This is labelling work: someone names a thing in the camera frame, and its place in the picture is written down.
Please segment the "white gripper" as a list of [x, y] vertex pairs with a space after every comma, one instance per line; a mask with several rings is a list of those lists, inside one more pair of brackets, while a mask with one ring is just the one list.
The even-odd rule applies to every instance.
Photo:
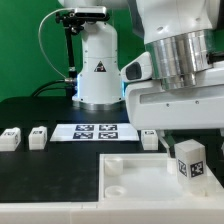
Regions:
[[157, 130], [168, 158], [170, 146], [163, 130], [224, 128], [224, 69], [210, 69], [196, 78], [196, 86], [173, 91], [164, 91], [157, 81], [126, 88], [130, 123], [137, 130]]

